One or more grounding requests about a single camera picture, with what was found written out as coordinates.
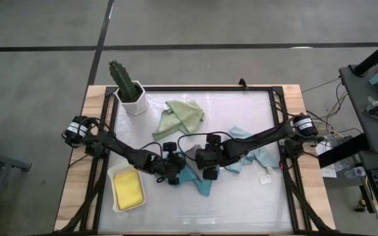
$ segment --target cactus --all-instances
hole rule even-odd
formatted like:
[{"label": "cactus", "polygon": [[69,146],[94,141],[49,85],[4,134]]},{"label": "cactus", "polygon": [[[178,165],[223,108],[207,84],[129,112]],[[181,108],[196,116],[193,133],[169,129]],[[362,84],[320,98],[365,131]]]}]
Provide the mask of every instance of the cactus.
[{"label": "cactus", "polygon": [[135,88],[122,64],[112,60],[109,62],[109,70],[110,75],[119,87],[122,102],[136,102],[141,93]]}]

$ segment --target gray floor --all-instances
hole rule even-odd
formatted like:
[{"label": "gray floor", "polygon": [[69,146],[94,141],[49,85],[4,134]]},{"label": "gray floor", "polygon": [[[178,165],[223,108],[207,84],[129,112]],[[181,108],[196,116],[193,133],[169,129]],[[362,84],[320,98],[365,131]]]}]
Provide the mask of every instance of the gray floor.
[{"label": "gray floor", "polygon": [[[0,0],[0,47],[95,46],[107,3]],[[378,42],[378,0],[116,0],[110,19],[105,45]],[[242,77],[251,84],[300,84],[308,90],[307,109],[324,115],[339,82],[314,87],[374,50],[108,51],[94,83],[113,83],[108,61],[116,59],[144,85],[235,84]],[[27,174],[12,172],[0,202],[0,235],[53,228],[71,152],[60,133],[81,109],[94,55],[0,52],[0,153],[33,163]],[[360,128],[349,100],[332,124]],[[374,215],[352,211],[358,188],[327,191],[337,229],[378,235]]]}]

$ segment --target blue cloth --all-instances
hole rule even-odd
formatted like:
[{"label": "blue cloth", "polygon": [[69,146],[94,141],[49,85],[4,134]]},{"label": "blue cloth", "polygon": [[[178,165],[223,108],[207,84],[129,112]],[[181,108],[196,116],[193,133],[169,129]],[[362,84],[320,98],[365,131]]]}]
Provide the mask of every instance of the blue cloth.
[{"label": "blue cloth", "polygon": [[[230,135],[234,138],[247,138],[252,136],[249,132],[244,131],[243,129],[239,127],[233,127],[229,131]],[[242,167],[244,165],[250,165],[253,160],[258,161],[264,168],[266,167],[272,167],[272,168],[278,168],[279,164],[273,158],[272,154],[267,150],[266,147],[260,147],[254,150],[251,150],[246,157],[240,159],[239,162],[228,165],[225,167],[226,170],[240,173],[242,170]]]},{"label": "blue cloth", "polygon": [[181,170],[177,177],[180,180],[180,184],[176,187],[179,187],[181,184],[185,182],[192,181],[196,188],[198,189],[199,193],[208,197],[209,193],[211,192],[211,184],[213,183],[212,180],[200,180],[196,174],[190,169],[190,167],[186,164],[186,166]]}]

